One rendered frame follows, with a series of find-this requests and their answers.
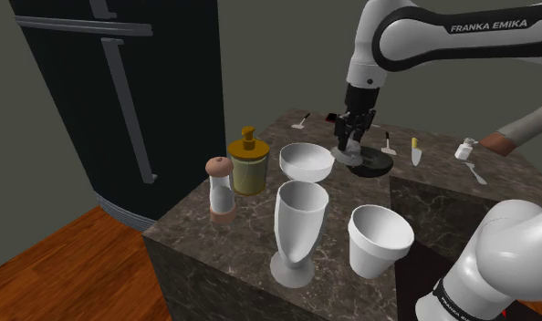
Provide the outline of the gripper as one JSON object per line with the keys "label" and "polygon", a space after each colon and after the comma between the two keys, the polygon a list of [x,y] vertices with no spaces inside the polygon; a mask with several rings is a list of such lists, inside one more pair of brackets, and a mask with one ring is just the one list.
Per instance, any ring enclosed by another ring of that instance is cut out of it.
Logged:
{"label": "gripper", "polygon": [[360,142],[370,129],[374,114],[369,114],[376,105],[379,88],[358,88],[348,84],[344,103],[347,107],[345,115],[337,116],[334,134],[338,137],[338,149],[345,151],[351,133],[351,122],[355,122],[353,139]]}

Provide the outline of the small grey round dish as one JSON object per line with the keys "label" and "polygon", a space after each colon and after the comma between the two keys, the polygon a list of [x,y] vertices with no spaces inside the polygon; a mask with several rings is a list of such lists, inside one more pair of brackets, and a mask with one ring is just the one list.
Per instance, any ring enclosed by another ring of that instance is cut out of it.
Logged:
{"label": "small grey round dish", "polygon": [[356,167],[360,166],[363,162],[363,159],[360,155],[361,145],[358,141],[349,139],[344,150],[340,150],[338,147],[333,147],[331,150],[331,155],[340,163]]}

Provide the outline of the black bowl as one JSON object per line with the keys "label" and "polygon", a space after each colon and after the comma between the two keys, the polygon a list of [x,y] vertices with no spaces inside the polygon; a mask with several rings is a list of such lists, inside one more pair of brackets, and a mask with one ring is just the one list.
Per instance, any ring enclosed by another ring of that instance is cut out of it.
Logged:
{"label": "black bowl", "polygon": [[387,174],[393,167],[393,158],[370,147],[362,147],[360,150],[362,163],[359,166],[348,166],[348,169],[356,176],[363,178],[377,178]]}

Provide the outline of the white bowl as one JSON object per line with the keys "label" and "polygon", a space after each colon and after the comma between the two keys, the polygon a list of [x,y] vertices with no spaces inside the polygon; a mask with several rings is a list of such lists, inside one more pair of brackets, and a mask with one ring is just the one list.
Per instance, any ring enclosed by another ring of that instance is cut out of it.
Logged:
{"label": "white bowl", "polygon": [[279,166],[291,180],[319,182],[331,173],[334,157],[319,145],[305,142],[291,143],[279,154]]}

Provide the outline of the tall white footed vase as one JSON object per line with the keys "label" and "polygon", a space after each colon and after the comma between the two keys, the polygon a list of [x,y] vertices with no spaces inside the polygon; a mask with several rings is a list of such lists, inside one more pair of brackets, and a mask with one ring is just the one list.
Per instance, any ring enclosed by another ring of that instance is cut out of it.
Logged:
{"label": "tall white footed vase", "polygon": [[274,213],[277,252],[270,261],[279,284],[301,288],[312,281],[312,254],[324,233],[328,210],[328,193],[314,182],[288,181],[279,187]]}

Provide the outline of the yellow soap dispenser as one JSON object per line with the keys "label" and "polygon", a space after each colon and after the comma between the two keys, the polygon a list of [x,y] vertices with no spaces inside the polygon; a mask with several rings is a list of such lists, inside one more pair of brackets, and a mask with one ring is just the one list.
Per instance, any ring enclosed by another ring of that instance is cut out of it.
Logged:
{"label": "yellow soap dispenser", "polygon": [[254,136],[255,128],[242,128],[242,138],[228,145],[233,169],[233,187],[236,193],[256,195],[266,188],[269,145]]}

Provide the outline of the small white bottle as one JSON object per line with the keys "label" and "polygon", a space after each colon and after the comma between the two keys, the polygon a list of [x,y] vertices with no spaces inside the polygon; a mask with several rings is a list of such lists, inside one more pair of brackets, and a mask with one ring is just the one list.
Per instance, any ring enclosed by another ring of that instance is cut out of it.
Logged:
{"label": "small white bottle", "polygon": [[454,157],[457,160],[466,161],[471,154],[474,145],[477,143],[477,140],[474,140],[472,138],[465,138],[464,141],[458,146]]}

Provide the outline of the white cup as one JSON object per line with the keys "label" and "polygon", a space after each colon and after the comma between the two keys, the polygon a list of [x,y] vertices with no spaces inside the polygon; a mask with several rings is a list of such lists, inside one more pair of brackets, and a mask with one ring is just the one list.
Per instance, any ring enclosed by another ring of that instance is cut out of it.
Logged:
{"label": "white cup", "polygon": [[349,264],[363,278],[376,278],[402,259],[414,241],[410,224],[398,213],[375,204],[353,210],[349,224]]}

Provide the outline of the white spoon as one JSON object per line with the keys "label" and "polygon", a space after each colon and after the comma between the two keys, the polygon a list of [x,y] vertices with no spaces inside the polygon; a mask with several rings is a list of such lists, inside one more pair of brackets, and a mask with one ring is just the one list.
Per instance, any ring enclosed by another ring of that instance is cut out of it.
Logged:
{"label": "white spoon", "polygon": [[469,168],[469,170],[471,171],[471,173],[474,175],[474,177],[476,178],[476,180],[482,184],[482,185],[487,185],[487,181],[481,176],[479,175],[476,170],[475,170],[475,165],[473,163],[470,163],[470,162],[464,162],[464,164]]}

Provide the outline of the glass shaker with brown cap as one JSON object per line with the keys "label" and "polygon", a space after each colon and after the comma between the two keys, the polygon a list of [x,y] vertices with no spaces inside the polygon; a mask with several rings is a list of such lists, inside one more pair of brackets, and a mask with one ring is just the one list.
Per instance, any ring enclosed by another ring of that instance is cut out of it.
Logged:
{"label": "glass shaker with brown cap", "polygon": [[236,216],[235,194],[231,184],[233,168],[232,161],[226,157],[214,157],[205,164],[209,175],[210,215],[213,223],[228,224]]}

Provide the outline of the grey tube with brown end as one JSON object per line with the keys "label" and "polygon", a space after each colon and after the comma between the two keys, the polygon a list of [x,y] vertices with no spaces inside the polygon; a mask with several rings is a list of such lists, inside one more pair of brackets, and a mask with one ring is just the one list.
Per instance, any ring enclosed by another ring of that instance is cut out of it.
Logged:
{"label": "grey tube with brown end", "polygon": [[542,133],[542,107],[480,139],[478,144],[503,157]]}

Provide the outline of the black refrigerator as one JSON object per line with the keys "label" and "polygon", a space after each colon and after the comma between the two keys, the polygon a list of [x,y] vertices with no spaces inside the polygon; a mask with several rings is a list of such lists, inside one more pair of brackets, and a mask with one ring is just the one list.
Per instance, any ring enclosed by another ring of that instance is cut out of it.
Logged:
{"label": "black refrigerator", "polygon": [[9,0],[100,207],[143,231],[225,153],[217,0]]}

